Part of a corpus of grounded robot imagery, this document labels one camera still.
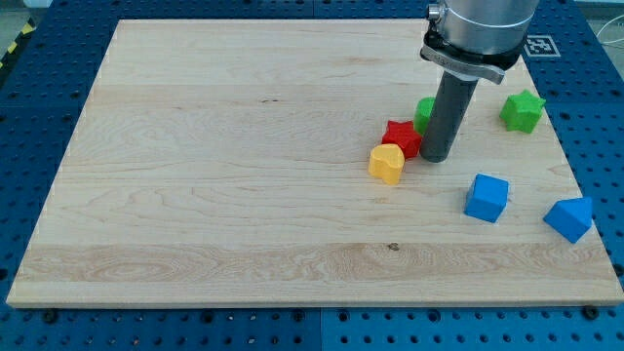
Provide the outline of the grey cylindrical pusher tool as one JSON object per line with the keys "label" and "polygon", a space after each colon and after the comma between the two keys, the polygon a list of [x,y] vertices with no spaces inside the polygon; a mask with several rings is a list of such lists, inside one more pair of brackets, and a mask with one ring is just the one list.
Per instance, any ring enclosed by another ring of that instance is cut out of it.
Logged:
{"label": "grey cylindrical pusher tool", "polygon": [[443,74],[420,146],[422,158],[432,163],[447,159],[477,83]]}

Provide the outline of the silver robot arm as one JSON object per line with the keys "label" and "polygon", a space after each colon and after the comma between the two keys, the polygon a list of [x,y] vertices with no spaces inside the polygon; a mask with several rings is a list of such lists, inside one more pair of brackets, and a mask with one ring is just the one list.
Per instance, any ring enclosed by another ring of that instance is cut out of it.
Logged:
{"label": "silver robot arm", "polygon": [[447,159],[478,82],[502,82],[520,56],[538,4],[538,0],[438,0],[428,5],[420,56],[444,73],[420,146],[425,160]]}

